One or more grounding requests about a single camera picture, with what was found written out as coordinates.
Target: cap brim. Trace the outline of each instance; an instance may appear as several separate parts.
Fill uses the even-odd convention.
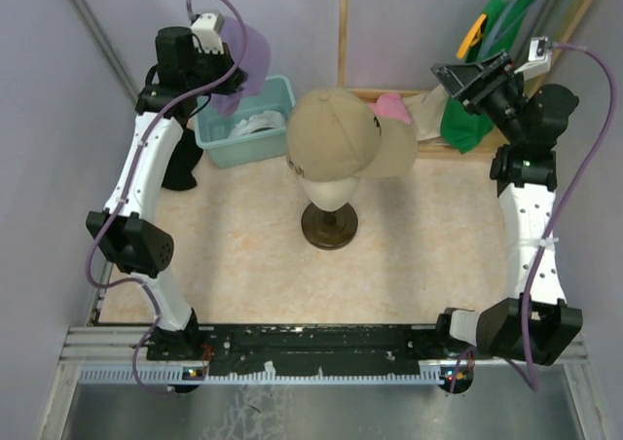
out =
[[[416,132],[402,121],[379,117],[382,144],[379,155],[356,177],[378,179],[402,175],[411,170],[418,156]]]

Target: gray floor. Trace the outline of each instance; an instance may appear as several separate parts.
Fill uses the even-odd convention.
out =
[[[532,393],[511,369],[477,367],[474,386],[202,386],[156,396],[80,385],[64,439],[579,439],[562,367]]]

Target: wooden frame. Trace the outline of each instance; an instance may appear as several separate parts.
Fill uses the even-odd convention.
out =
[[[573,0],[561,25],[554,33],[553,39],[556,41],[568,41],[575,31],[577,25],[590,8],[594,0]],[[340,28],[338,40],[338,86],[346,85],[346,65],[347,65],[347,37],[348,37],[348,0],[340,0]],[[560,50],[554,52],[553,63],[560,56]],[[541,75],[529,87],[528,92],[533,94],[543,85],[547,75]],[[366,102],[374,102],[383,93],[397,92],[403,97],[426,92],[424,90],[391,90],[377,88],[350,88],[350,90]],[[421,144],[420,157],[432,159],[462,159],[462,160],[490,160],[497,148],[504,144],[506,139],[494,128],[480,144],[469,153],[462,155],[457,149],[449,145]]]

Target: purple cloth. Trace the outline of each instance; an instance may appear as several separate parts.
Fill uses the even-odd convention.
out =
[[[271,65],[271,47],[266,38],[255,28],[246,26],[246,53],[240,63],[240,68],[247,74],[241,90],[234,94],[214,94],[210,105],[222,116],[231,116],[238,109],[240,100],[244,97],[255,96],[264,87],[264,81]],[[242,36],[240,24],[232,17],[225,17],[221,39],[227,43],[236,61],[242,52]]]

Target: baseball cap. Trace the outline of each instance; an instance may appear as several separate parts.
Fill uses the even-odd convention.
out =
[[[410,126],[375,116],[343,88],[313,90],[299,99],[286,140],[290,167],[316,182],[400,175],[411,169],[418,154]]]

